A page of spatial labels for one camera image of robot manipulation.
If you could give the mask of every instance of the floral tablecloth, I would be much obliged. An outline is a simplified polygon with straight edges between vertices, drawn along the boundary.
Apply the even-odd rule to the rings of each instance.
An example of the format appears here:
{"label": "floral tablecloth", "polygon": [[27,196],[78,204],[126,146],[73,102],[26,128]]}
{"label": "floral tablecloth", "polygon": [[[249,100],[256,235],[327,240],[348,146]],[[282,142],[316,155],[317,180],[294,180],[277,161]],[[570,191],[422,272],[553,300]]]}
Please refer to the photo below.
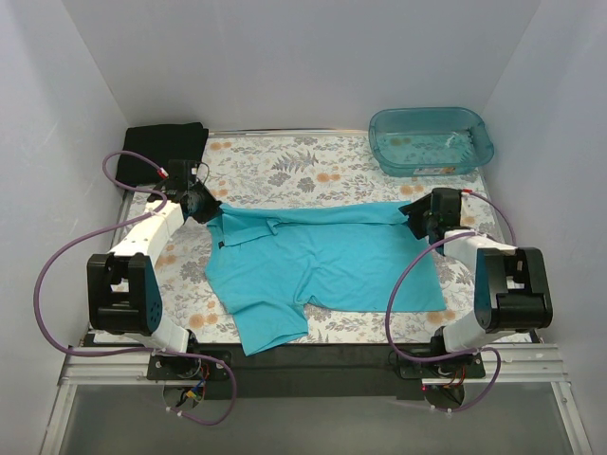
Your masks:
{"label": "floral tablecloth", "polygon": [[[335,207],[376,201],[413,201],[433,187],[470,188],[485,193],[478,172],[468,175],[394,178],[381,171],[366,136],[213,136],[203,156],[210,168],[206,185],[220,200],[257,209]],[[206,170],[201,167],[200,178]],[[145,195],[136,194],[128,217],[142,213]],[[470,198],[462,219],[502,239],[493,210]],[[190,219],[166,245],[156,263],[165,316],[195,332],[201,342],[239,342],[231,315],[205,278],[211,235]],[[393,337],[425,342],[441,325],[472,306],[473,276],[458,262],[434,254],[447,310],[393,314]],[[331,311],[306,305],[309,335],[293,342],[385,342],[383,313]],[[515,335],[508,341],[528,341]]]}

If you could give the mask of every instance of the purple cable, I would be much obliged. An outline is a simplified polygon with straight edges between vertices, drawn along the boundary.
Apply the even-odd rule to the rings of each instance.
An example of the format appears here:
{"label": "purple cable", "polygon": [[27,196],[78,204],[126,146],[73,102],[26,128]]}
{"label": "purple cable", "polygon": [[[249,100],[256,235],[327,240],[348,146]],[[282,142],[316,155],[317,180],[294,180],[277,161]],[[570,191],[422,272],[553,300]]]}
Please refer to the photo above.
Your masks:
{"label": "purple cable", "polygon": [[[466,231],[466,232],[462,232],[461,234],[455,234],[452,237],[448,237],[447,239],[439,240],[435,244],[428,246],[421,253],[419,253],[417,255],[417,257],[415,259],[413,259],[412,262],[407,266],[407,268],[405,268],[405,271],[402,272],[402,274],[396,281],[395,287],[392,290],[392,294],[390,294],[390,299],[388,300],[388,309],[386,310],[386,319],[384,320],[384,326],[386,329],[386,338],[388,338],[388,343],[390,344],[392,349],[394,349],[396,355],[398,355],[399,357],[404,358],[406,360],[409,360],[411,362],[415,362],[415,363],[439,362],[442,360],[448,360],[450,358],[459,357],[461,355],[477,354],[479,351],[481,351],[481,352],[491,351],[495,354],[495,356],[497,357],[497,366],[495,368],[495,373],[493,374],[493,377],[491,377],[491,380],[489,381],[489,383],[487,384],[485,389],[481,393],[479,393],[479,395],[476,398],[474,398],[472,401],[470,401],[469,403],[467,403],[464,406],[461,406],[456,409],[452,409],[451,412],[467,410],[467,409],[473,407],[474,405],[478,404],[483,398],[485,398],[485,396],[490,392],[490,390],[493,388],[493,385],[495,384],[495,381],[497,380],[497,376],[499,375],[500,370],[502,368],[502,366],[501,366],[502,358],[500,356],[500,353],[494,348],[485,347],[480,350],[475,349],[475,348],[470,348],[470,349],[465,349],[464,351],[458,351],[456,353],[449,353],[449,354],[445,354],[445,355],[435,355],[432,357],[416,357],[414,355],[409,355],[407,353],[400,351],[398,349],[398,347],[395,345],[394,340],[392,339],[392,334],[390,333],[390,315],[392,314],[392,307],[395,304],[396,293],[398,292],[400,285],[405,280],[405,278],[407,278],[407,275],[409,275],[409,273],[415,267],[415,265],[417,263],[419,263],[419,261],[421,261],[424,256],[426,256],[428,253],[430,253],[431,251],[444,245],[447,242],[452,242],[453,240],[458,240],[458,239],[461,239],[464,237],[469,237],[472,235],[476,235],[476,232]],[[437,409],[442,410],[443,412],[449,412],[448,409],[444,409],[444,408],[437,408]]]}
{"label": "purple cable", "polygon": [[[36,280],[36,284],[34,285],[34,296],[33,296],[34,316],[36,318],[36,323],[38,324],[38,328],[40,329],[40,332],[42,333],[42,335],[46,339],[46,341],[48,341],[48,343],[53,348],[55,348],[56,350],[66,354],[66,355],[74,355],[74,356],[79,356],[79,357],[105,357],[108,355],[118,355],[118,354],[128,354],[128,353],[141,353],[141,352],[151,353],[154,351],[152,348],[146,348],[146,347],[125,348],[125,349],[117,349],[115,351],[96,351],[96,352],[77,351],[73,348],[66,348],[59,341],[57,341],[53,337],[53,335],[48,331],[48,329],[45,326],[45,322],[43,321],[43,318],[42,318],[42,312],[40,311],[40,290],[42,288],[43,280],[45,279],[45,275],[48,272],[49,268],[53,265],[53,263],[55,261],[57,261],[57,259],[62,254],[64,254],[66,251],[68,251],[71,247],[76,246],[77,244],[84,242],[85,240],[91,239],[97,235],[101,235],[106,232],[110,232],[112,230],[123,228],[125,226],[132,225],[134,223],[138,223],[139,221],[142,221],[142,220],[145,220],[146,218],[154,216],[155,213],[160,212],[167,205],[167,202],[168,202],[167,196],[163,192],[155,191],[155,190],[138,189],[135,187],[131,187],[129,185],[125,185],[125,184],[119,182],[118,180],[116,180],[116,178],[107,170],[107,161],[110,158],[112,158],[113,156],[117,156],[117,155],[134,156],[135,158],[138,158],[141,161],[144,161],[144,162],[148,163],[150,166],[156,168],[157,171],[160,170],[160,167],[154,161],[146,158],[145,156],[136,154],[135,152],[127,152],[127,151],[113,152],[112,154],[106,156],[103,159],[103,162],[101,165],[105,176],[116,186],[118,186],[124,190],[128,190],[128,191],[138,191],[138,192],[144,192],[147,194],[157,194],[158,196],[160,196],[162,198],[162,203],[158,207],[156,207],[154,212],[144,213],[131,220],[126,220],[126,221],[123,221],[122,223],[118,223],[113,226],[103,227],[103,228],[95,230],[93,232],[89,232],[88,234],[84,234],[82,237],[78,237],[77,239],[72,240],[68,244],[59,248],[48,259],[48,261],[46,261],[46,263],[42,267],[42,270],[40,271],[40,274],[38,275],[38,279]],[[217,425],[217,424],[220,424],[221,422],[223,422],[230,415],[231,410],[234,408],[234,404],[236,403],[236,393],[237,393],[236,378],[234,377],[234,373],[231,370],[231,368],[223,360],[220,360],[215,357],[211,357],[209,355],[177,353],[174,351],[164,351],[164,354],[177,355],[180,357],[199,358],[200,360],[219,364],[226,370],[226,372],[228,373],[228,376],[230,377],[232,396],[231,396],[231,400],[230,400],[230,405],[228,406],[228,408],[226,409],[226,412],[224,412],[224,414],[221,417],[219,417],[217,420],[206,421],[206,420],[199,419],[198,417],[195,417],[193,415],[189,415],[186,412],[181,412],[181,414],[180,414],[183,417],[186,417],[186,418],[196,422],[197,424],[204,425],[204,426],[213,426],[213,425]],[[176,408],[170,408],[170,410],[175,413],[180,412],[179,409],[176,409]]]}
{"label": "purple cable", "polygon": [[496,204],[492,203],[483,194],[480,194],[478,192],[475,192],[472,190],[463,190],[463,193],[469,194],[470,196],[477,197],[481,201],[485,201],[490,206],[492,206],[495,209],[495,211],[497,211],[502,216],[502,219],[504,220],[504,222],[506,223],[506,226],[508,226],[508,230],[510,231],[510,239],[512,240],[512,244],[516,245],[516,235],[514,235],[514,229],[512,228],[512,225],[510,224],[510,221],[508,220],[506,214],[503,213],[502,210]]}

